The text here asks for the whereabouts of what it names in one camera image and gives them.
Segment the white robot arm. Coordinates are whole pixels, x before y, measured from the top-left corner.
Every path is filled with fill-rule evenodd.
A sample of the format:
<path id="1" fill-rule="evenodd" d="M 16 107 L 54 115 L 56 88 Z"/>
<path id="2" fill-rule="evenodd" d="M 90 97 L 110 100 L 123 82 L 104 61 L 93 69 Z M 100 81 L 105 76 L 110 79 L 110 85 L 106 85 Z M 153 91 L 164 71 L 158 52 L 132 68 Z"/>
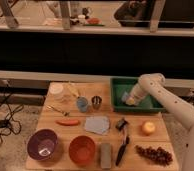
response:
<path id="1" fill-rule="evenodd" d="M 127 103 L 138 105 L 147 95 L 153 96 L 189 132 L 181 171 L 194 171 L 194 106 L 164 88 L 161 73 L 143 74 L 129 93 Z"/>

